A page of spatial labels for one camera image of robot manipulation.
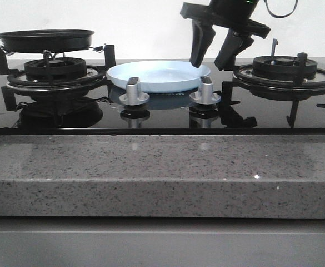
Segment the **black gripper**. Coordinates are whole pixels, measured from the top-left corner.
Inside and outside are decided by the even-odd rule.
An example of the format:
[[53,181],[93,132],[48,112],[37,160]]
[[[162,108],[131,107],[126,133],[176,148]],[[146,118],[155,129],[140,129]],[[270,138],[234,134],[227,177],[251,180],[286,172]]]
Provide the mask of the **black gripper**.
[[230,30],[214,64],[220,71],[233,71],[236,56],[254,42],[249,35],[266,38],[271,30],[265,24],[250,19],[257,4],[258,1],[243,0],[210,1],[207,6],[184,2],[181,16],[193,19],[190,63],[194,67],[202,64],[216,35],[212,26],[216,25]]

